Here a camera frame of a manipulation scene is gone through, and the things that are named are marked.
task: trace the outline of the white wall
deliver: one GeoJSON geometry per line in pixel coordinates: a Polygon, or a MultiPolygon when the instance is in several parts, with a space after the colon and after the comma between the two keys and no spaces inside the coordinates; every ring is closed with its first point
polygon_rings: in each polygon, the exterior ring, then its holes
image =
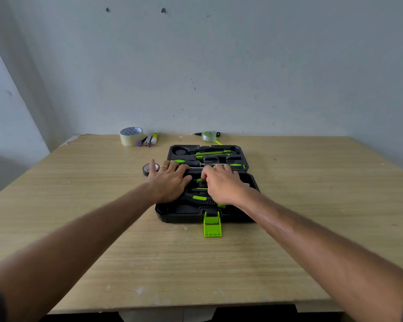
{"type": "Polygon", "coordinates": [[[48,153],[0,58],[0,190],[48,153]]]}
{"type": "Polygon", "coordinates": [[[351,135],[403,166],[403,0],[7,3],[70,134],[351,135]]]}

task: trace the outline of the masking tape roll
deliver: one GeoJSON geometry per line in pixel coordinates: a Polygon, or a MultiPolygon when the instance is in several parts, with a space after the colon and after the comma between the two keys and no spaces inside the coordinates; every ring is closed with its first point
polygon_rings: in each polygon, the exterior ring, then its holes
{"type": "Polygon", "coordinates": [[[139,127],[126,127],[121,130],[119,135],[121,137],[121,143],[124,146],[130,147],[137,146],[137,143],[145,137],[143,130],[139,127]]]}

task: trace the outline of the forearm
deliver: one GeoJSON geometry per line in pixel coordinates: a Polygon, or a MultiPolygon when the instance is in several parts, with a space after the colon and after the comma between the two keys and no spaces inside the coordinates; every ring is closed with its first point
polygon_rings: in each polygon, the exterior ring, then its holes
{"type": "Polygon", "coordinates": [[[154,203],[147,183],[0,262],[9,320],[47,314],[106,249],[154,203]]]}
{"type": "Polygon", "coordinates": [[[403,269],[250,191],[236,205],[358,321],[400,321],[403,269]]]}

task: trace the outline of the finger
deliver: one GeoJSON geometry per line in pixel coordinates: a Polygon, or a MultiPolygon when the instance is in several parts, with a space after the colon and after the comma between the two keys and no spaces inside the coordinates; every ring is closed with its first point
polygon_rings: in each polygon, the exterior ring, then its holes
{"type": "Polygon", "coordinates": [[[187,165],[187,164],[181,164],[178,168],[177,168],[177,170],[176,170],[176,173],[177,173],[177,175],[179,176],[179,177],[183,177],[183,174],[185,174],[185,171],[187,170],[187,169],[189,169],[189,166],[187,165]]]}
{"type": "Polygon", "coordinates": [[[204,166],[203,170],[201,171],[201,177],[200,178],[201,179],[206,179],[207,176],[210,175],[213,170],[214,169],[209,165],[204,166]]]}
{"type": "Polygon", "coordinates": [[[180,183],[182,188],[186,187],[188,185],[188,183],[191,182],[192,179],[193,179],[193,177],[191,175],[184,176],[184,178],[182,179],[182,182],[180,183]]]}
{"type": "Polygon", "coordinates": [[[152,159],[151,162],[149,163],[149,175],[148,176],[152,176],[157,172],[156,168],[155,168],[155,159],[152,159]]]}
{"type": "Polygon", "coordinates": [[[176,169],[179,167],[179,163],[177,161],[173,161],[170,163],[169,168],[167,168],[168,171],[174,172],[176,169]]]}
{"type": "Polygon", "coordinates": [[[161,166],[165,166],[165,167],[161,167],[158,171],[159,172],[164,172],[165,170],[167,170],[169,165],[170,165],[170,161],[164,161],[161,166]]]}

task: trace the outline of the wooden table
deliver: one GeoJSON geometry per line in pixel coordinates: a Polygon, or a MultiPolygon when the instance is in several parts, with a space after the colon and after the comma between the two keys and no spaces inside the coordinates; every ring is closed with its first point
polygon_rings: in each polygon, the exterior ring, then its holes
{"type": "MultiPolygon", "coordinates": [[[[403,267],[403,170],[346,137],[221,136],[242,147],[264,194],[403,267]]],[[[174,144],[152,148],[117,135],[84,135],[0,192],[0,259],[145,180],[174,144]]],[[[329,296],[256,224],[161,222],[151,207],[53,312],[240,303],[329,303],[329,296]]]]}

